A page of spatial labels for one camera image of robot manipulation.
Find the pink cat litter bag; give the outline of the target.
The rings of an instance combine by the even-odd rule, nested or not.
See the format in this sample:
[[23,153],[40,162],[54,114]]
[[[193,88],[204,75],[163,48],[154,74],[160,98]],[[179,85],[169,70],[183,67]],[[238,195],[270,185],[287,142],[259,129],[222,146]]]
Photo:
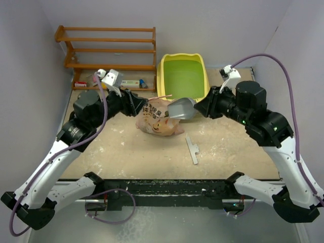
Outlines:
[[180,120],[170,118],[167,106],[171,102],[163,98],[150,98],[137,115],[136,128],[157,136],[173,136],[184,133]]

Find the grey metal litter scoop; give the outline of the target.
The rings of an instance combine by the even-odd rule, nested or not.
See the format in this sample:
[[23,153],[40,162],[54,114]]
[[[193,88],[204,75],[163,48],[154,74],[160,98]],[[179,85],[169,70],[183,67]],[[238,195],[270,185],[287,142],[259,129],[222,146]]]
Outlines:
[[195,104],[196,101],[191,98],[180,98],[167,106],[168,115],[174,119],[192,119],[197,113]]

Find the white bag sealing clip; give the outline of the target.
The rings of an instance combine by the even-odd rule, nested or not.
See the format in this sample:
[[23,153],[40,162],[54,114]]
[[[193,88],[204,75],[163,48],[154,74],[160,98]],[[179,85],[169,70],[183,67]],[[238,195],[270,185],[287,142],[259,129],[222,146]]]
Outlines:
[[190,156],[192,158],[192,162],[194,165],[198,165],[198,160],[196,154],[199,153],[199,147],[197,144],[193,144],[190,137],[186,135],[186,143],[190,152]]

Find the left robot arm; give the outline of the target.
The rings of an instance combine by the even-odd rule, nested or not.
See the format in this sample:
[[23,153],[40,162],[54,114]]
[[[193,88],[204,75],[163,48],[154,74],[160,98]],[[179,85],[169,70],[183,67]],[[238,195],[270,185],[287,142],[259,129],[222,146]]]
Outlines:
[[147,103],[147,98],[130,90],[110,91],[108,95],[95,90],[82,91],[73,104],[68,122],[62,126],[39,167],[18,189],[1,196],[1,201],[12,211],[11,234],[18,236],[13,230],[15,216],[28,228],[40,230],[59,210],[74,201],[87,196],[100,198],[104,193],[103,180],[93,172],[84,174],[65,189],[54,190],[53,186],[109,119],[120,112],[135,117]]

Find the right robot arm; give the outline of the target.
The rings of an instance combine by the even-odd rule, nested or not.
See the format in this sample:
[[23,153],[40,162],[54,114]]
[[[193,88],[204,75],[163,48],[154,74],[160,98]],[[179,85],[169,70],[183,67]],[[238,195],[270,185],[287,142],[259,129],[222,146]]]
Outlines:
[[243,125],[272,159],[285,183],[272,185],[236,172],[226,180],[225,192],[230,198],[241,194],[261,200],[289,223],[311,223],[320,215],[323,189],[301,160],[287,119],[267,109],[266,90],[257,82],[240,82],[234,93],[228,87],[212,86],[194,108],[204,117],[225,116]]

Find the white rectangular box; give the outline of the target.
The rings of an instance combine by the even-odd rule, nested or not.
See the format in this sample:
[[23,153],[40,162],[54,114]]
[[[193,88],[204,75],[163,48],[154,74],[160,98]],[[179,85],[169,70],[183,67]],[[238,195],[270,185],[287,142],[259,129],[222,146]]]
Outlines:
[[124,88],[140,88],[140,81],[139,80],[123,80],[121,83],[121,87]]

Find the yellow green litter box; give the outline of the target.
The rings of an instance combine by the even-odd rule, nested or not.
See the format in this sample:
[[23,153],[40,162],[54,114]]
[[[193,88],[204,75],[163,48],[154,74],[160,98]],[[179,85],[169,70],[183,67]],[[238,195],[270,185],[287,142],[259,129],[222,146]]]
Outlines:
[[157,66],[156,88],[157,95],[167,101],[180,98],[201,101],[210,90],[202,56],[198,53],[165,54]]

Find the red white small box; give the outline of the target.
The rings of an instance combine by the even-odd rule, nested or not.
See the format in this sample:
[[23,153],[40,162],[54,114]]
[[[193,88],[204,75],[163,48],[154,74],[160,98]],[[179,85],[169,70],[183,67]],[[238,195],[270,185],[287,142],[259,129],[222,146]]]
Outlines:
[[88,83],[87,82],[75,82],[74,86],[75,87],[83,87],[83,88],[85,88],[85,87],[88,86]]

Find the blue grey bottle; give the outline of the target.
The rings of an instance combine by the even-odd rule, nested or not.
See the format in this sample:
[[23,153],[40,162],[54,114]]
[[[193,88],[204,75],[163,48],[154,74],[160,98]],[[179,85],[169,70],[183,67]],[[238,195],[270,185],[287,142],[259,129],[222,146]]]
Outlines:
[[147,89],[148,88],[148,85],[145,83],[144,80],[140,79],[139,82],[140,82],[140,87],[142,89]]

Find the wooden shelf rack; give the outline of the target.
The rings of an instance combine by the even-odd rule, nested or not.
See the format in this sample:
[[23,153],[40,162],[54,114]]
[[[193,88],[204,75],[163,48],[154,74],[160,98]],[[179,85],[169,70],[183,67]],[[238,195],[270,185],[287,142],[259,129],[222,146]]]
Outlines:
[[[67,31],[106,31],[106,32],[150,32],[151,38],[106,38],[106,37],[68,37]],[[64,42],[67,47],[67,53],[64,59],[64,67],[73,69],[73,79],[71,83],[72,90],[85,90],[86,87],[76,87],[75,83],[79,81],[80,75],[84,69],[116,69],[122,71],[149,71],[153,72],[153,87],[147,88],[147,91],[157,91],[157,58],[156,58],[156,28],[108,28],[108,27],[65,27],[58,26],[55,32],[55,41]],[[72,42],[93,42],[93,43],[144,43],[152,44],[151,49],[103,49],[103,48],[75,48]],[[134,53],[134,54],[152,54],[153,61],[150,65],[140,64],[90,64],[79,63],[76,53]]]

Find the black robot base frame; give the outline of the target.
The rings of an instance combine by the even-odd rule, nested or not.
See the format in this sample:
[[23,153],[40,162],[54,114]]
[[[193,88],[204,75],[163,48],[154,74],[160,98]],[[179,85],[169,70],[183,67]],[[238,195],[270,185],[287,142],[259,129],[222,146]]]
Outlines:
[[103,199],[107,210],[122,207],[223,208],[224,200],[238,201],[241,195],[226,180],[218,179],[104,179],[82,199]]

